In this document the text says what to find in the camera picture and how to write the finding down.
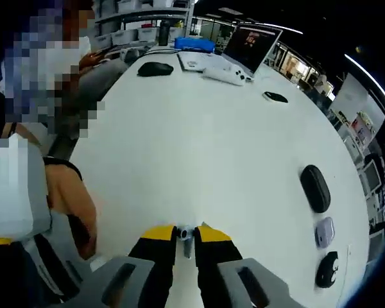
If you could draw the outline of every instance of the laptop screen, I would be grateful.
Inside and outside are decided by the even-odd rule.
[[[266,26],[240,25],[232,34],[223,54],[253,74],[268,56],[281,33],[282,30]]]

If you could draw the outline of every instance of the black pouch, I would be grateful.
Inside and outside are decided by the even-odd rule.
[[[313,211],[324,213],[329,208],[331,195],[321,171],[314,165],[308,165],[302,171],[301,184]]]

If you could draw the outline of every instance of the white game controller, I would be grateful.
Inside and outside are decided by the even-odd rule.
[[[226,83],[231,83],[232,85],[243,86],[247,79],[247,76],[238,66],[234,66],[230,71],[224,71],[222,69],[216,69],[213,67],[208,67],[203,71],[204,78],[211,78]]]

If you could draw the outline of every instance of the ceiling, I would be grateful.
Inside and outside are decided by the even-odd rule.
[[[221,21],[257,21],[299,30],[304,34],[284,30],[280,41],[313,66],[326,70],[328,81],[337,90],[346,73],[351,72],[373,91],[385,109],[385,98],[378,87],[344,56],[346,53],[359,62],[385,90],[385,4],[360,2],[356,6],[349,1],[258,1],[255,6],[254,2],[199,0],[194,14]],[[220,8],[231,8],[242,15],[226,13]]]

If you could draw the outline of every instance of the white table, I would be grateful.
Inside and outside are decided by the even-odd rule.
[[[174,72],[138,77],[149,61]],[[205,221],[284,279],[301,304],[335,307],[364,275],[363,189],[337,131],[312,101],[267,67],[261,76],[236,87],[182,72],[176,55],[154,55],[120,77],[71,158],[97,203],[99,251],[128,253],[157,224]],[[266,101],[266,90],[289,103]],[[331,193],[323,215],[313,214],[298,179],[308,164],[321,169]],[[339,271],[331,288],[318,289],[326,252],[315,245],[314,223],[326,216],[336,231],[326,252],[338,251]],[[194,261],[177,259],[168,307],[202,307],[196,274]]]

